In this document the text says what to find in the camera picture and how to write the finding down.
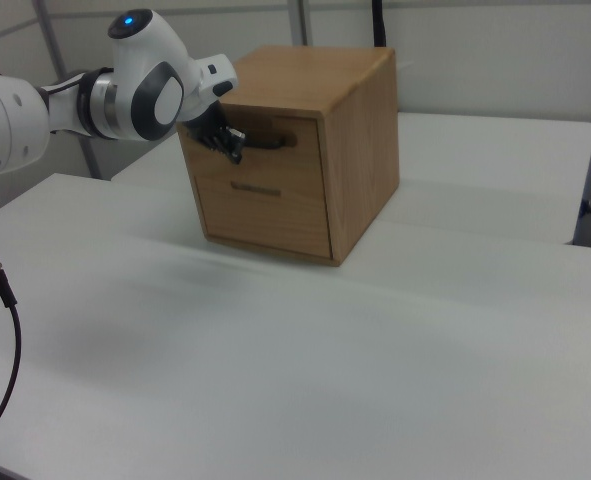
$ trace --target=wooden box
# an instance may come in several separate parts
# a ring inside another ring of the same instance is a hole
[[[178,124],[206,238],[339,265],[399,184],[395,53],[263,47],[221,103],[250,138],[240,165]]]

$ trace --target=table surface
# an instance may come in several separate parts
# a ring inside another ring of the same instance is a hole
[[[398,138],[401,184],[380,218],[549,243],[573,240],[591,124],[404,113]],[[177,136],[113,181],[186,193]]]
[[[591,249],[378,219],[339,268],[56,175],[0,210],[30,479],[591,478]],[[0,398],[13,344],[0,303]]]

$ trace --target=wooden drawer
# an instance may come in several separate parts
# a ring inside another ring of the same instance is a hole
[[[312,119],[228,111],[249,140],[240,165],[182,139],[208,236],[330,258],[331,249],[317,132]]]

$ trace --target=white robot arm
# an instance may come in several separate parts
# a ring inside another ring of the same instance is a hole
[[[194,138],[241,160],[244,135],[231,128],[219,98],[237,87],[225,55],[194,60],[152,10],[131,10],[109,27],[113,68],[35,88],[0,76],[0,173],[39,159],[60,130],[117,140],[158,140],[176,121]]]

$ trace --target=drawer handle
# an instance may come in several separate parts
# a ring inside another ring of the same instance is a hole
[[[261,148],[263,150],[277,150],[286,145],[286,139],[284,137],[276,138],[273,140],[258,140],[253,137],[247,137],[244,146],[246,148]]]
[[[246,192],[261,193],[262,195],[270,195],[272,197],[281,197],[282,191],[277,188],[258,187],[256,185],[249,185],[248,183],[231,182],[233,190],[244,190]]]

